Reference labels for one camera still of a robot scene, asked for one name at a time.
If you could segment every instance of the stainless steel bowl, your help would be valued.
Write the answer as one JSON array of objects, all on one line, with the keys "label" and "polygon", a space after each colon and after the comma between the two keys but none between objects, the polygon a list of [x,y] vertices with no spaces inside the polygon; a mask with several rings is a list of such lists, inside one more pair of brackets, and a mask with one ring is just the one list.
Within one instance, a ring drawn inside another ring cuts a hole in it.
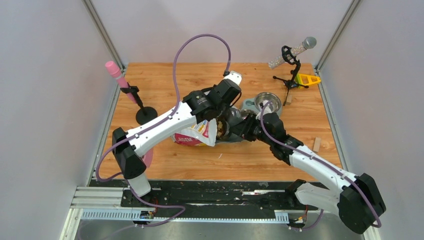
[{"label": "stainless steel bowl", "polygon": [[274,93],[261,92],[254,97],[254,105],[259,111],[262,110],[260,104],[263,103],[264,101],[270,101],[271,102],[268,105],[268,107],[273,113],[276,113],[278,110],[280,110],[281,105],[282,105],[281,100]]},{"label": "stainless steel bowl", "polygon": [[240,111],[240,115],[241,115],[242,119],[245,119],[248,116],[248,114],[253,114],[255,116],[257,115],[257,113],[255,111],[250,110],[250,109],[243,109],[243,110]]}]

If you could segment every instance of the silver microphone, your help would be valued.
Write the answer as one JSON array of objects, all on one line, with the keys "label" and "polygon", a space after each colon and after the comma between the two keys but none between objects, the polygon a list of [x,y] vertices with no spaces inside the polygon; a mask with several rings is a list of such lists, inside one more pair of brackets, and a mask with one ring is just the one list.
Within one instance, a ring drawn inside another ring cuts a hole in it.
[{"label": "silver microphone", "polygon": [[[313,37],[313,36],[308,36],[307,38],[305,38],[305,40],[299,46],[293,47],[290,50],[290,52],[291,52],[291,54],[293,54],[294,57],[296,57],[297,55],[306,51],[306,49],[314,48],[315,45],[317,45],[317,39],[315,39],[315,37]],[[287,59],[290,60],[290,59],[292,59],[292,57],[290,55],[287,55]],[[283,64],[285,62],[286,61],[284,61],[283,56],[280,55],[277,58],[275,58],[274,60],[268,62],[268,67],[270,69],[275,69],[276,67],[280,66],[281,64]]]}]

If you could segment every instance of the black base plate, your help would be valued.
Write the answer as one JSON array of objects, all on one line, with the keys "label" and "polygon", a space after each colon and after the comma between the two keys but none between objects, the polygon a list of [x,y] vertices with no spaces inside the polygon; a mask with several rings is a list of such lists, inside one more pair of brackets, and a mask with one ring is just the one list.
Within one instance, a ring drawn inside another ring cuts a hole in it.
[{"label": "black base plate", "polygon": [[[290,201],[293,197],[285,191],[262,195],[242,193],[286,190],[292,182],[149,180],[149,183],[155,190],[143,196],[143,199],[154,202],[153,198],[156,198],[159,205],[183,205],[186,207],[181,215],[183,218],[273,219],[274,210],[305,210],[304,205]],[[312,184],[323,187],[320,183]],[[126,188],[128,184],[118,179],[109,182],[94,179],[89,186]],[[126,208],[145,207],[130,190],[123,190],[120,205]],[[178,208],[159,208],[155,216],[169,218],[179,211]]]},{"label": "black base plate", "polygon": [[145,106],[144,110],[146,114],[144,114],[144,112],[141,109],[138,110],[137,114],[135,114],[135,120],[137,121],[138,124],[144,125],[158,117],[158,112],[153,107]]}]

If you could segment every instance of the pink microphone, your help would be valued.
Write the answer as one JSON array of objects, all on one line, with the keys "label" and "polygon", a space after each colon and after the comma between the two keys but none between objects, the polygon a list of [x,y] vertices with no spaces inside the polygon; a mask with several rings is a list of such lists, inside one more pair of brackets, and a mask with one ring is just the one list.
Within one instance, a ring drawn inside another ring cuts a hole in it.
[{"label": "pink microphone", "polygon": [[[117,83],[121,88],[129,88],[130,85],[128,84],[127,80],[125,80],[123,74],[121,73],[121,69],[118,67],[114,61],[108,61],[104,65],[109,72],[109,74],[116,79]],[[126,94],[128,98],[133,101],[135,104],[137,104],[136,99],[131,93]]]}]

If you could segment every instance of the pink cylinder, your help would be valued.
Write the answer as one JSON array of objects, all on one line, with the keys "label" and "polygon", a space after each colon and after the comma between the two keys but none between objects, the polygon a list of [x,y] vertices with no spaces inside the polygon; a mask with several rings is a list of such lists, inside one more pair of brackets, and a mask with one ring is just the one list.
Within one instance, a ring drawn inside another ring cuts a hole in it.
[{"label": "pink cylinder", "polygon": [[152,164],[152,161],[153,161],[153,148],[147,151],[142,159],[146,167],[150,168],[150,165]]},{"label": "pink cylinder", "polygon": [[[109,74],[116,79],[117,83],[121,88],[128,88],[130,85],[128,84],[127,80],[125,80],[123,74],[121,73],[121,69],[118,67],[114,61],[108,61],[104,65],[109,72]],[[126,94],[128,98],[133,101],[135,104],[137,104],[136,100],[134,99],[134,96],[131,93]]]}]

